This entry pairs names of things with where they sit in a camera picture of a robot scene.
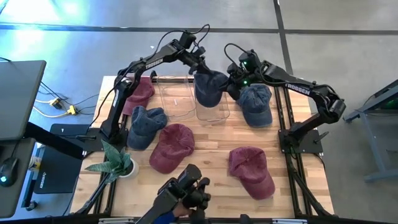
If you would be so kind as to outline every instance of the human hand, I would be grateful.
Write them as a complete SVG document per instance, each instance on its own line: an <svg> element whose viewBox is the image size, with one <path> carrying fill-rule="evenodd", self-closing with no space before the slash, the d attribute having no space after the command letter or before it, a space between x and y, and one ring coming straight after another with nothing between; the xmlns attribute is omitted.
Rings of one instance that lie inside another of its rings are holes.
<svg viewBox="0 0 398 224"><path fill-rule="evenodd" d="M173 210L174 217L184 217L186 215L191 215L193 212L192 209L185 208L182 202L179 202L178 205Z"/></svg>

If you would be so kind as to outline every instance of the yellow connector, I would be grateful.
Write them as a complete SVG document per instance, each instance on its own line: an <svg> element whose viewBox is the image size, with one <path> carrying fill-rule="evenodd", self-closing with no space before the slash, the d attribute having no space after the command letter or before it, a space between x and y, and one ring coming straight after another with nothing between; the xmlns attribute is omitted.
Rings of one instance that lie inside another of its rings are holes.
<svg viewBox="0 0 398 224"><path fill-rule="evenodd" d="M56 109L62 109L62 106L60 104L60 98L55 98L54 100L50 100L49 102L50 106L55 107Z"/></svg>
<svg viewBox="0 0 398 224"><path fill-rule="evenodd" d="M75 106L73 106L73 105L69 106L68 114L70 114L70 115L76 115L77 114Z"/></svg>

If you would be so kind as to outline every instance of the red baseball cap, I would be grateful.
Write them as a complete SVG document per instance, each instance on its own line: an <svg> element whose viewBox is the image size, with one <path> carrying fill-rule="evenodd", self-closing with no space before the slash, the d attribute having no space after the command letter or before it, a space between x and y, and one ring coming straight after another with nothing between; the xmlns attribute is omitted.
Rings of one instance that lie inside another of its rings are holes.
<svg viewBox="0 0 398 224"><path fill-rule="evenodd" d="M239 178L249 195L256 200L269 198L275 192L262 149L246 146L229 152L229 173Z"/></svg>
<svg viewBox="0 0 398 224"><path fill-rule="evenodd" d="M149 164L158 172L169 174L192 154L195 140L191 129L183 124L171 124L159 135L159 142L150 155Z"/></svg>
<svg viewBox="0 0 398 224"><path fill-rule="evenodd" d="M141 77L140 82L130 97L124 104L122 114L131 115L132 109L136 106L147 107L149 98L155 94L155 88L149 77Z"/></svg>

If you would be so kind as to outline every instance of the computer mouse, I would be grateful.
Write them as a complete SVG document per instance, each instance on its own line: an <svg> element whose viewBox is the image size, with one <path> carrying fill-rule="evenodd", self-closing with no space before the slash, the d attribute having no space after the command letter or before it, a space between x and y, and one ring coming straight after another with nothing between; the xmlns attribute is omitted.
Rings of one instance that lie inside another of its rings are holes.
<svg viewBox="0 0 398 224"><path fill-rule="evenodd" d="M3 187L12 186L17 180L18 158L7 158L0 165L0 185Z"/></svg>

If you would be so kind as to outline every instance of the potted plant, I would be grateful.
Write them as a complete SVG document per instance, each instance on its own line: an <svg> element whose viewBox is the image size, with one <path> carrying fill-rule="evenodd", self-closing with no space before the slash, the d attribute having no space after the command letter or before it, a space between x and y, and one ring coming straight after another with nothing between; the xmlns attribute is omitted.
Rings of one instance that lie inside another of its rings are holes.
<svg viewBox="0 0 398 224"><path fill-rule="evenodd" d="M119 152L109 143L104 140L101 141L108 161L90 165L86 170L110 173L108 179L106 179L107 184L114 182L118 177L137 176L139 170L138 163L130 158L130 154L126 153L125 147Z"/></svg>

